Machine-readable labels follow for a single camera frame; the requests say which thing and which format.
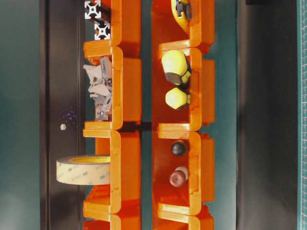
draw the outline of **black metal panel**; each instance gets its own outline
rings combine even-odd
[[[238,230],[296,229],[296,1],[239,5]]]
[[[41,229],[81,229],[85,190],[56,181],[56,160],[85,154],[84,2],[42,0],[41,21]]]

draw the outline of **masking tape roll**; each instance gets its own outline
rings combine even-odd
[[[110,184],[109,156],[76,156],[57,160],[57,181],[65,184]]]

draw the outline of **green cutting mat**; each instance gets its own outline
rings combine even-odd
[[[298,211],[297,229],[307,230],[307,0],[297,1]]]

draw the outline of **brown knob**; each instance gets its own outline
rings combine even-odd
[[[186,175],[182,171],[174,171],[169,177],[170,183],[179,188],[186,182]]]

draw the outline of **orange plastic bin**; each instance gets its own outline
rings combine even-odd
[[[118,213],[139,204],[141,193],[139,132],[83,130],[86,138],[95,138],[96,155],[110,155],[110,184],[94,186],[84,201],[84,213]]]
[[[123,208],[117,214],[85,211],[84,216],[96,220],[86,221],[83,230],[141,230],[139,206]]]
[[[183,140],[188,153],[175,156],[171,145]],[[187,183],[175,188],[170,174],[180,166],[189,170]],[[214,200],[214,140],[197,132],[153,132],[153,198],[159,211],[195,216],[204,202]]]
[[[165,79],[161,58],[158,53],[153,62],[152,95],[153,128],[160,131],[198,131],[202,125],[215,120],[215,62],[202,58],[196,48],[181,49],[192,68],[189,92],[191,103],[188,108],[174,110],[165,102],[165,94],[175,86]]]
[[[119,46],[125,57],[138,58],[141,43],[141,0],[102,1],[111,8],[111,38],[84,43],[84,51]]]
[[[136,122],[142,119],[142,64],[136,58],[123,57],[119,47],[101,47],[85,51],[92,65],[99,65],[103,56],[112,57],[112,120],[85,122],[85,129],[117,130],[123,122]]]
[[[172,14],[171,0],[153,0],[153,50],[157,50],[157,46],[160,50],[197,47],[202,53],[209,52],[215,39],[215,1],[188,1],[191,3],[192,18],[187,34]]]

